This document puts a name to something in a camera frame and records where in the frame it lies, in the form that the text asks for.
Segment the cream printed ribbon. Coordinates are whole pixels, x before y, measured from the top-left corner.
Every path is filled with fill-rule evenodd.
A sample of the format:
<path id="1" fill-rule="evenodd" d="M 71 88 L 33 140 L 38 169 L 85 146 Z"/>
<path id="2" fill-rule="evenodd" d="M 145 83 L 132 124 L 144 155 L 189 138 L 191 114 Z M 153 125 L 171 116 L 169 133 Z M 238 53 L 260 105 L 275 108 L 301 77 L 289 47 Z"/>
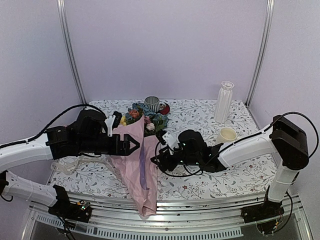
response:
<path id="1" fill-rule="evenodd" d="M 53 171 L 70 176 L 78 169 L 79 165 L 83 163 L 99 163 L 99 164 L 106 165 L 106 161 L 100 159 L 100 156 L 84 154 L 84 155 L 78 156 L 74 161 L 67 164 L 60 164 L 59 162 L 53 162 L 51 163 L 50 168 Z"/>

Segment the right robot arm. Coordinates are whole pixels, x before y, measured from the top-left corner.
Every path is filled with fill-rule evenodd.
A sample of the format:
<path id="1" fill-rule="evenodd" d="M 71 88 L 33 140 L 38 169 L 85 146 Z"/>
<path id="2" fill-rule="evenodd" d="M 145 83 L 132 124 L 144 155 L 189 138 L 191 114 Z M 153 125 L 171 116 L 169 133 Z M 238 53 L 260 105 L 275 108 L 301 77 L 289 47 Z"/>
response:
<path id="1" fill-rule="evenodd" d="M 201 133 L 192 129 L 183 131 L 177 138 L 164 130 L 156 137 L 164 147 L 155 149 L 150 160 L 163 173 L 173 171 L 178 165 L 199 166 L 204 172 L 216 173 L 249 159 L 279 154 L 281 164 L 267 187 L 263 203 L 241 209 L 245 223 L 284 214 L 284 196 L 311 157 L 305 131 L 284 115 L 276 115 L 271 124 L 257 133 L 214 146 L 208 146 Z"/>

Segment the pink paper flower bouquet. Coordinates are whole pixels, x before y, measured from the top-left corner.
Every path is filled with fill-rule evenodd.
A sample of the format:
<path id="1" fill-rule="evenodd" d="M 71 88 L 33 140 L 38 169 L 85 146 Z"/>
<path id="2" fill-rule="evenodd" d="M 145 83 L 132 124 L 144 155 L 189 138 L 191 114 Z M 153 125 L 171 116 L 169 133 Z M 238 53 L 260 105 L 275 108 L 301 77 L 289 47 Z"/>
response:
<path id="1" fill-rule="evenodd" d="M 144 136 L 151 118 L 159 117 L 151 112 L 144 103 L 132 104 L 125 116 L 126 125 L 120 125 L 113 132 L 122 138 L 129 134 L 138 141 L 140 147 L 128 156 L 111 156 L 110 160 L 119 172 L 141 217 L 156 214 L 158 192 L 157 165 L 151 162 L 155 156 L 158 139 L 155 135 Z"/>

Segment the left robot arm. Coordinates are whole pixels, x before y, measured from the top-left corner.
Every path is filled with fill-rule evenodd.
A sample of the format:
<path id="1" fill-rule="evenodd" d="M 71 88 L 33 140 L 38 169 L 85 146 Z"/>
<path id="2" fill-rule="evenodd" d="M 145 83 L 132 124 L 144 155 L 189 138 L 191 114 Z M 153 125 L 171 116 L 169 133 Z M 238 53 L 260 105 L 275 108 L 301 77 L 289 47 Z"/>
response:
<path id="1" fill-rule="evenodd" d="M 80 200 L 72 203 L 64 187 L 46 185 L 44 177 L 36 173 L 43 170 L 49 176 L 48 161 L 84 154 L 129 156 L 140 143 L 128 133 L 114 132 L 121 114 L 106 117 L 101 111 L 83 109 L 68 126 L 47 126 L 42 132 L 0 147 L 0 194 L 17 197 L 48 208 L 48 213 L 61 220 L 88 223 L 92 208 Z"/>

